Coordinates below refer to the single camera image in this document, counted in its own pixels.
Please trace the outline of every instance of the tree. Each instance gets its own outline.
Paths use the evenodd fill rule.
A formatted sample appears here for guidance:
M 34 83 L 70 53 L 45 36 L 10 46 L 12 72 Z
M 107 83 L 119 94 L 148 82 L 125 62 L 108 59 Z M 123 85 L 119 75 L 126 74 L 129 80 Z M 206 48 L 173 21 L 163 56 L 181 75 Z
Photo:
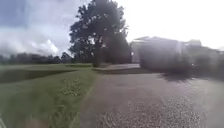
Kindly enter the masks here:
M 118 7 L 112 0 L 92 0 L 87 6 L 80 6 L 76 16 L 78 21 L 70 27 L 70 51 L 87 55 L 87 51 L 81 50 L 81 44 L 88 44 L 88 47 L 92 44 L 93 48 L 88 49 L 88 55 L 93 57 L 93 66 L 99 66 L 103 44 L 107 46 L 115 34 L 127 35 L 123 15 L 123 7 Z
M 68 53 L 63 52 L 62 55 L 61 55 L 61 61 L 63 63 L 69 63 L 69 62 L 71 62 L 71 56 L 68 55 Z

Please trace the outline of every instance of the cloud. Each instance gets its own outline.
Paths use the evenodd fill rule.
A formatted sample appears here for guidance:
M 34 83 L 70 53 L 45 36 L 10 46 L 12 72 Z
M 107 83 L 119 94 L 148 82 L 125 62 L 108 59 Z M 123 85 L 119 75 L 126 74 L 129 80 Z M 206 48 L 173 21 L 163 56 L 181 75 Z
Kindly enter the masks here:
M 1 0 L 0 54 L 67 51 L 69 26 L 80 4 L 76 0 Z

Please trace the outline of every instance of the house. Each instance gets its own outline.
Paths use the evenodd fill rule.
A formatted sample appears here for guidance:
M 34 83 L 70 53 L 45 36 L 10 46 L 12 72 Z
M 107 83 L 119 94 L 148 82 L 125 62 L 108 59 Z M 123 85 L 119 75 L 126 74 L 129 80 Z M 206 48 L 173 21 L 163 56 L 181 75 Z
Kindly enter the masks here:
M 141 37 L 132 41 L 132 62 L 139 63 L 140 47 L 147 46 L 151 54 L 155 54 L 159 58 L 169 59 L 169 57 L 181 56 L 188 42 L 181 42 L 178 40 L 160 38 L 160 37 Z

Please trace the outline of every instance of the white sky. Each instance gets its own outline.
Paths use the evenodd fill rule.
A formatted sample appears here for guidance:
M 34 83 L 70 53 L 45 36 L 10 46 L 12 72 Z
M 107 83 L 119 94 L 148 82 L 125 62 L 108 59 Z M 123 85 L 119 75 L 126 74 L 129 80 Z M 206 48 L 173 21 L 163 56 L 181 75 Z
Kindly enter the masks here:
M 204 46 L 224 46 L 222 0 L 117 0 L 125 8 L 128 41 L 159 36 L 181 41 L 200 39 Z

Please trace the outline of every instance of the foliage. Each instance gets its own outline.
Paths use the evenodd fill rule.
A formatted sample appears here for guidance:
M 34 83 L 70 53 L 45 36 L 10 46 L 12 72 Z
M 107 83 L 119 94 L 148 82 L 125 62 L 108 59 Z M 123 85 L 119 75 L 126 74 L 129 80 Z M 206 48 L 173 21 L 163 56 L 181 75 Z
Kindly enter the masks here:
M 72 46 L 69 50 L 76 58 L 90 60 L 93 66 L 99 66 L 102 46 L 108 47 L 116 34 L 123 34 L 124 39 L 127 35 L 123 15 L 123 7 L 112 0 L 92 0 L 88 5 L 80 6 L 78 21 L 70 28 Z
M 62 53 L 60 59 L 59 56 L 44 56 L 33 53 L 18 53 L 13 54 L 9 58 L 0 55 L 0 64 L 58 64 L 58 63 L 70 63 L 71 57 L 66 53 Z

